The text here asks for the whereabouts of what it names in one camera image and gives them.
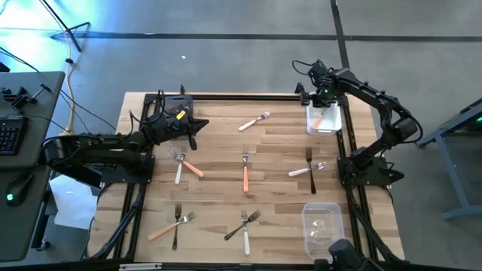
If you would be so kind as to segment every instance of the plastic container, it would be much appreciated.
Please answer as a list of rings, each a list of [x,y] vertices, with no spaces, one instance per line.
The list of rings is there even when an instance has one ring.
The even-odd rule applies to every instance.
[[[328,248],[345,238],[341,210],[332,202],[308,203],[303,208],[304,250],[313,260],[331,259]]]
[[[341,112],[338,103],[329,108],[314,108],[313,102],[307,106],[307,130],[313,136],[332,136],[341,129]]]

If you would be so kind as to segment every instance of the black metal frame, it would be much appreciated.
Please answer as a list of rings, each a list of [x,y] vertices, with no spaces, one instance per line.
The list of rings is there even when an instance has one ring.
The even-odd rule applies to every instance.
[[[65,23],[62,21],[62,19],[60,19],[59,15],[57,15],[57,13],[53,10],[53,8],[47,3],[47,0],[41,0],[41,1],[44,3],[46,9],[48,9],[48,11],[50,13],[52,13],[56,17],[56,19],[59,21],[59,23],[63,26],[64,32],[69,34],[69,37],[70,37],[71,41],[74,43],[74,46],[77,49],[77,51],[81,52],[82,51],[81,46],[78,44],[77,40],[75,39],[75,36],[72,33],[72,30],[75,30],[75,29],[77,29],[79,27],[82,27],[82,26],[89,26],[90,23],[85,22],[85,23],[81,23],[79,25],[76,25],[76,26],[73,26],[73,27],[69,28],[65,25]],[[59,35],[63,35],[63,32],[56,33],[56,34],[52,35],[51,38],[56,38]]]

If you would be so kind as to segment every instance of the yellow cable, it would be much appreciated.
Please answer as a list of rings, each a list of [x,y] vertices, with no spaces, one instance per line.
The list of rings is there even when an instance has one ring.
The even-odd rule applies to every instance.
[[[57,21],[56,17],[50,12],[50,10],[45,6],[45,4],[41,1],[41,0],[38,0],[43,6],[44,8],[48,11],[48,13],[52,16],[53,20],[55,20],[55,23],[57,23],[57,25],[60,27],[60,30],[62,31],[64,37],[66,37],[66,40],[67,40],[67,45],[69,46],[69,59],[72,59],[72,49],[70,48],[70,41],[69,41],[69,38],[67,37],[67,34],[66,34],[66,31],[62,28],[62,26],[60,25],[60,23]],[[72,92],[72,88],[70,87],[70,75],[72,74],[70,72],[70,63],[67,63],[67,88],[69,89],[69,95],[70,95],[70,98],[71,98],[71,102],[70,102],[70,116],[69,116],[69,123],[67,123],[67,127],[65,128],[65,132],[63,132],[63,134],[72,134],[72,122],[74,120],[74,107],[75,107],[75,103],[74,103],[74,93]]]

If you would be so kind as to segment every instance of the keyboard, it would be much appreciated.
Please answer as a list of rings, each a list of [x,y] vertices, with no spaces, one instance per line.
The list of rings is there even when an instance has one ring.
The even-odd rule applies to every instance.
[[[0,117],[0,156],[17,155],[27,120],[26,117]]]

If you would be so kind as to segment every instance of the desk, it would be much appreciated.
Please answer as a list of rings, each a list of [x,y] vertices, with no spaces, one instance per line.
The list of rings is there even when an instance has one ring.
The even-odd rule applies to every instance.
[[[126,93],[118,132],[129,132],[128,110],[140,116],[144,95]],[[370,108],[351,96],[349,102],[358,146],[369,145],[376,139]],[[271,115],[267,120],[238,132],[240,125],[268,109]],[[195,100],[194,116],[209,119],[209,124],[197,135],[198,150],[189,151],[186,161],[206,175],[199,179],[184,168],[181,184],[175,186],[177,162],[166,151],[178,150],[186,142],[164,142],[154,147],[156,169],[144,202],[136,262],[312,263],[304,251],[301,217],[307,202],[338,203],[345,235],[351,239],[346,194],[335,163],[339,155],[337,138],[307,135],[305,108],[299,102]],[[242,145],[250,150],[249,193],[243,193]],[[314,163],[328,162],[325,169],[314,172],[316,195],[310,193],[308,175],[288,177],[289,171],[305,167],[306,146],[313,147]],[[90,234],[89,254],[97,252],[117,226],[125,189],[125,184],[113,184],[102,195]],[[374,228],[394,254],[403,257],[389,196],[379,187],[366,190]],[[192,223],[179,227],[177,251],[171,249],[174,231],[152,242],[147,240],[147,235],[175,220],[175,202],[183,205],[184,214],[197,213]],[[229,241],[223,239],[238,226],[241,209],[262,212],[249,225],[249,257],[244,255],[242,232]],[[130,228],[125,237],[123,255]],[[361,237],[366,245],[366,235]]]
[[[53,110],[65,74],[63,72],[21,72],[1,73],[0,87],[7,87],[17,93],[19,87],[25,87],[30,94],[44,83],[52,92],[44,91],[37,97],[36,105],[25,105],[23,112],[47,119],[52,118]],[[16,113],[10,103],[0,100],[0,115]],[[20,146],[19,154],[14,157],[0,157],[0,261],[22,260],[27,253],[32,232],[37,221],[38,211],[42,203],[47,182],[50,176],[48,166],[36,166],[32,170],[34,176],[28,195],[21,206],[10,207],[5,202],[5,190],[8,183],[21,172],[37,163],[40,145],[47,134],[49,122],[36,117],[28,117],[26,134]]]

